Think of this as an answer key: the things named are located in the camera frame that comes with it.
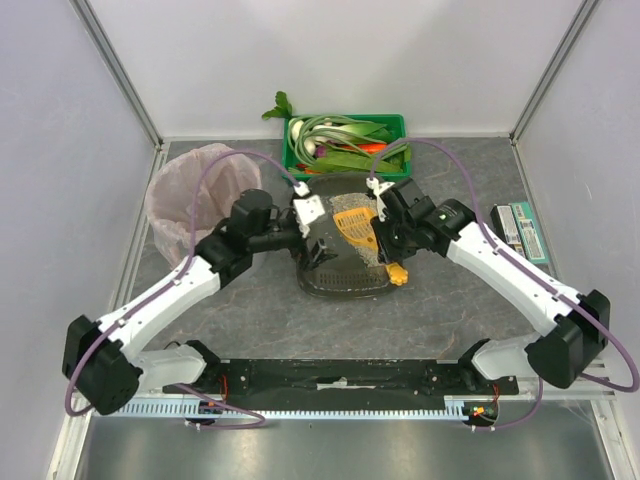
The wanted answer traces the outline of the dark grey litter tray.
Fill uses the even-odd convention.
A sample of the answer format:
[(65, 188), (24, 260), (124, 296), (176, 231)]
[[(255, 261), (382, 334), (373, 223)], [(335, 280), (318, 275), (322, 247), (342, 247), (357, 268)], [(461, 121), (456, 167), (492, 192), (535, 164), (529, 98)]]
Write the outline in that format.
[(367, 267), (356, 250), (339, 233), (333, 220), (329, 198), (348, 193), (364, 193), (368, 196), (367, 175), (359, 172), (327, 174), (311, 178), (308, 185), (318, 195), (325, 215), (311, 226), (307, 245), (323, 239), (336, 253), (336, 258), (314, 270), (302, 269), (302, 256), (296, 260), (296, 275), (301, 289), (311, 295), (327, 298), (376, 297), (393, 292), (397, 287), (390, 283), (383, 265)]

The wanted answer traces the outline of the yellow litter scoop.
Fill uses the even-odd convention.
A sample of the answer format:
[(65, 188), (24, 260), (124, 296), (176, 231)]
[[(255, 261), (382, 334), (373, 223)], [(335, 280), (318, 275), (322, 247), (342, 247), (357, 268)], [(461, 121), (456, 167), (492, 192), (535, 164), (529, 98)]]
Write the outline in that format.
[[(357, 207), (333, 215), (336, 227), (349, 244), (378, 254), (378, 243), (371, 225), (373, 218), (374, 211), (368, 207)], [(391, 284), (402, 286), (408, 282), (408, 271), (398, 263), (383, 264), (379, 259), (376, 262), (384, 266)]]

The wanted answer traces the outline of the pink plastic trash bag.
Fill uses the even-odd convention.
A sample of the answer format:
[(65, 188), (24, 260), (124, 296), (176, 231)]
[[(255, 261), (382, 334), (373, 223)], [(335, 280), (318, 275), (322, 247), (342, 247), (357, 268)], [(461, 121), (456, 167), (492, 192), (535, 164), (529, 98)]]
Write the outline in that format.
[(147, 188), (144, 210), (154, 244), (172, 268), (187, 256), (192, 234), (197, 240), (210, 234), (243, 191), (262, 187), (259, 166), (249, 157), (215, 160), (229, 150), (213, 143), (181, 154)]

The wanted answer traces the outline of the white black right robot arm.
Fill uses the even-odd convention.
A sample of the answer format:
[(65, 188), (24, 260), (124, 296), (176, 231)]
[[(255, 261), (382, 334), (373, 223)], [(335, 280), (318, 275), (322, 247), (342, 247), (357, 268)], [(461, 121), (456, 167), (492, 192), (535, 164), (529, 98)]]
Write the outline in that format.
[(531, 334), (483, 340), (468, 351), (486, 380), (537, 375), (569, 388), (607, 344), (599, 332), (609, 321), (610, 302), (597, 290), (587, 295), (546, 275), (477, 222), (455, 199), (435, 205), (410, 178), (369, 179), (376, 199), (371, 221), (379, 258), (401, 263), (419, 250), (437, 253), (472, 272), (513, 305), (531, 324)]

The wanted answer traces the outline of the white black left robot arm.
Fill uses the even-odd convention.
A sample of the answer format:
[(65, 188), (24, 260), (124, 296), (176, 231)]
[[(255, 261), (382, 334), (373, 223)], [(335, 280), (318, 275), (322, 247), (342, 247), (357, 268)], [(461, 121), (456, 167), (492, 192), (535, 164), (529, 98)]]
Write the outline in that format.
[(305, 186), (279, 210), (259, 189), (244, 191), (230, 215), (166, 277), (119, 309), (92, 321), (81, 315), (68, 327), (62, 372), (65, 396), (80, 393), (102, 415), (124, 407), (141, 392), (192, 384), (217, 357), (199, 341), (147, 350), (149, 342), (180, 315), (245, 274), (255, 255), (288, 249), (313, 263), (325, 260), (320, 243), (308, 245), (312, 225), (325, 215), (319, 196)]

